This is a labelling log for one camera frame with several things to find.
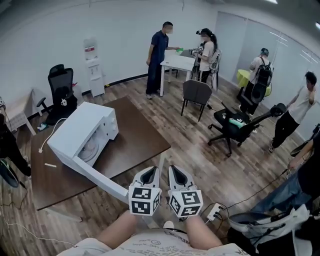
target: yellow-green table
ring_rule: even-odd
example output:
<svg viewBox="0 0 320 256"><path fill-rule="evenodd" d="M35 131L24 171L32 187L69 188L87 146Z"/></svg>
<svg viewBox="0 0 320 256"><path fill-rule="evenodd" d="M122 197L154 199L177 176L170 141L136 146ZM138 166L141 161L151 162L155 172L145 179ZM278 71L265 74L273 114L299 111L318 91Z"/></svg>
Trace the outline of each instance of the yellow-green table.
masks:
<svg viewBox="0 0 320 256"><path fill-rule="evenodd" d="M240 95L242 94L244 88L248 85L249 79L250 79L250 72L248 70L239 69L236 74L236 79L238 80L238 87L240 88L240 92L237 96L237 98L240 98ZM271 94L271 86L268 86L265 91L265 97L269 96Z"/></svg>

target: yellow tablecloth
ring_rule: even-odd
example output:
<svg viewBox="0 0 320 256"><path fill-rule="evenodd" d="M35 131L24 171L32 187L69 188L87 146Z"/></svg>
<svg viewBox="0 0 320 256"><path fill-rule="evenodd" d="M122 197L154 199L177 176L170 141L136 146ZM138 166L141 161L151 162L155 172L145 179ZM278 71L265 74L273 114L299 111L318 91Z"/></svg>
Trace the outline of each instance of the yellow tablecloth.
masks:
<svg viewBox="0 0 320 256"><path fill-rule="evenodd" d="M236 74L236 79L238 80L238 87L246 87L250 79L250 72L244 69L239 69ZM268 86L265 91L265 97L271 94L271 86Z"/></svg>

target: brown tabletop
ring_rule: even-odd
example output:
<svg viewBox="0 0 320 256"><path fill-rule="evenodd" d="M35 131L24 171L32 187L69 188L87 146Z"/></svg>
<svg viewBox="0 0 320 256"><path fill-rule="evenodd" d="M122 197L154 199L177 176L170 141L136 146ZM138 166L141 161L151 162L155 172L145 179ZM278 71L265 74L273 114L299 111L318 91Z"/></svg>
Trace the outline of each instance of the brown tabletop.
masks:
<svg viewBox="0 0 320 256"><path fill-rule="evenodd" d="M114 140L109 140L93 165L98 172L108 173L110 178L118 176L171 147L127 97L105 106L115 109L119 133ZM85 176L64 165L47 143L39 153L52 130L50 127L38 133L31 141L31 182L38 211L96 187Z"/></svg>

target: white t-shirt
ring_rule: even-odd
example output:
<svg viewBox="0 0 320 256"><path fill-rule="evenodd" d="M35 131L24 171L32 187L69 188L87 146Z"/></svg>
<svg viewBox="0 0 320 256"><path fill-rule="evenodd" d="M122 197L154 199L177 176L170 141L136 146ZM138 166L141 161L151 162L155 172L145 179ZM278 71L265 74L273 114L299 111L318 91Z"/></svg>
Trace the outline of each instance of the white t-shirt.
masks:
<svg viewBox="0 0 320 256"><path fill-rule="evenodd" d="M308 110L316 103L317 95L314 95L314 103L313 105L309 102L309 96L311 91L308 90L306 85L303 85L299 92L298 98L294 103L292 103L288 109L290 116L294 119L297 124L300 124L307 114Z"/></svg>
<svg viewBox="0 0 320 256"><path fill-rule="evenodd" d="M263 58L263 60L264 60L264 63L266 64L266 65L269 65L269 60L266 58L266 57L262 57ZM253 59L253 61L252 61L252 63L251 63L251 65L250 65L250 82L251 83L253 83L254 85L257 83L257 77L256 77L256 74L257 74L257 72L258 72L258 69L259 69L259 67L261 66L261 65L263 65L264 64L263 62L262 62L262 60L261 60L261 58L260 57L256 57L256 58L254 58Z"/></svg>
<svg viewBox="0 0 320 256"><path fill-rule="evenodd" d="M104 243L87 238L58 256L249 256L236 244L230 243L209 250L190 246L188 236L168 229L149 229L133 235L112 250Z"/></svg>
<svg viewBox="0 0 320 256"><path fill-rule="evenodd" d="M215 44L212 41L208 41L204 45L202 56L211 57L215 50ZM209 71L210 64L207 60L201 59L200 61L200 71Z"/></svg>

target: person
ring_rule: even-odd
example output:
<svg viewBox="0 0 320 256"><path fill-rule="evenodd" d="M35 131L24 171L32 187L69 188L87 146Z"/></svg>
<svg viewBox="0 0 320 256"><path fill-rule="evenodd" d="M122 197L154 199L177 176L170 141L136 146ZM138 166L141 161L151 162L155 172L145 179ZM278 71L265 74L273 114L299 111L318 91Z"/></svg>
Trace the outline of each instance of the person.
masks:
<svg viewBox="0 0 320 256"><path fill-rule="evenodd" d="M269 65L270 61L268 60L269 56L269 50L267 48L262 48L260 55L258 57L255 57L249 67L251 70L250 72L250 78L249 82L245 88L244 96L252 103L252 105L248 105L246 102L242 102L242 104L239 106L242 112L248 112L251 116L255 113L258 103L254 103L251 99L252 91L254 89L254 86L257 83L257 72L259 70L259 67L261 65Z"/></svg>
<svg viewBox="0 0 320 256"><path fill-rule="evenodd" d="M0 158L9 158L24 175L31 176L31 168L21 155L15 136L6 125L6 118L0 113Z"/></svg>
<svg viewBox="0 0 320 256"><path fill-rule="evenodd" d="M200 37L201 40L204 41L204 49L202 55L198 55L198 57L201 59L198 80L200 80L203 83L207 83L208 76L211 73L209 58L217 50L218 42L216 35L212 33L211 30L208 28L204 28L201 30Z"/></svg>
<svg viewBox="0 0 320 256"><path fill-rule="evenodd" d="M312 153L313 155L301 165L304 156ZM285 212L292 208L297 209L303 204L308 208L308 203L320 196L319 158L320 133L310 140L299 154L289 162L287 169L289 171L295 170L301 165L298 171L293 173L288 180L259 202L252 211L264 213L277 208Z"/></svg>
<svg viewBox="0 0 320 256"><path fill-rule="evenodd" d="M186 233L167 221L162 229L136 233L140 216L127 210L97 238L87 238L58 256L220 256L248 255L234 243L223 245L200 216L184 221Z"/></svg>
<svg viewBox="0 0 320 256"><path fill-rule="evenodd" d="M306 86L302 86L297 95L287 105L287 111L275 124L274 138L269 151L272 153L290 136L316 102L317 77L312 72L305 74Z"/></svg>
<svg viewBox="0 0 320 256"><path fill-rule="evenodd" d="M167 34L172 34L174 25L167 21L163 24L162 30L155 33L151 40L148 59L146 64L148 68L148 80L146 84L146 97L152 100L152 94L160 89L161 84L161 65L165 59L165 50L178 50L180 47L168 47L169 37Z"/></svg>

